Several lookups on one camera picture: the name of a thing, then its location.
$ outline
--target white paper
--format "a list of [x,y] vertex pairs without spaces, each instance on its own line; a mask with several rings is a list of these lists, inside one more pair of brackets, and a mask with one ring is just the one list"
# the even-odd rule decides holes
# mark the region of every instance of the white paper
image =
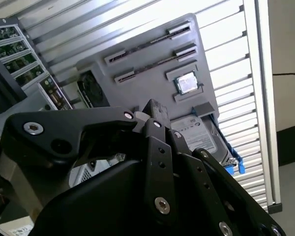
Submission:
[[32,230],[33,225],[24,225],[18,229],[9,230],[14,236],[28,236]]

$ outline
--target gray floor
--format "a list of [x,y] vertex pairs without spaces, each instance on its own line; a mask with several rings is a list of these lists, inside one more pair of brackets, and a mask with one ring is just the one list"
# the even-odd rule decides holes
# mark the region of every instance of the gray floor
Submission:
[[279,168],[283,212],[273,214],[273,219],[287,236],[295,236],[295,162]]

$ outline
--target aluminum slatted panel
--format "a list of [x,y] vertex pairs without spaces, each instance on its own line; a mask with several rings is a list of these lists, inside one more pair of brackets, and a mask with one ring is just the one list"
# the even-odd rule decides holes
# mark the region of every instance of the aluminum slatted panel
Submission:
[[[52,0],[30,6],[26,0],[16,16],[34,40],[59,82],[74,81],[75,64],[112,45],[171,19],[194,12],[200,27],[211,78],[219,106],[219,126],[226,139],[243,157],[246,173],[236,168],[234,178],[264,208],[273,203],[263,105],[257,105],[252,76],[252,45],[248,46],[244,11],[246,0]],[[11,5],[4,9],[9,13]],[[63,87],[69,99],[78,97],[75,83]],[[82,103],[76,108],[84,107]]]

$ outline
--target sticker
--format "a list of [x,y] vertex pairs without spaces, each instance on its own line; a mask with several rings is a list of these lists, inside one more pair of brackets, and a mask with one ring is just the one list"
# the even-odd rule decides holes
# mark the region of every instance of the sticker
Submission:
[[171,125],[184,136],[191,151],[196,148],[204,148],[210,153],[217,151],[216,143],[201,118],[190,115],[173,121]]
[[9,230],[9,232],[11,232],[14,236],[28,236],[32,228],[33,225],[24,225],[18,229]]

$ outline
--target white wall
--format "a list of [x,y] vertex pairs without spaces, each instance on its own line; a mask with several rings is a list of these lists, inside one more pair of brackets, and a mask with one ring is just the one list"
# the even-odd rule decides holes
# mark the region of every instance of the white wall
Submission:
[[[295,72],[295,0],[268,0],[273,73]],[[295,125],[295,76],[275,76],[277,130]]]

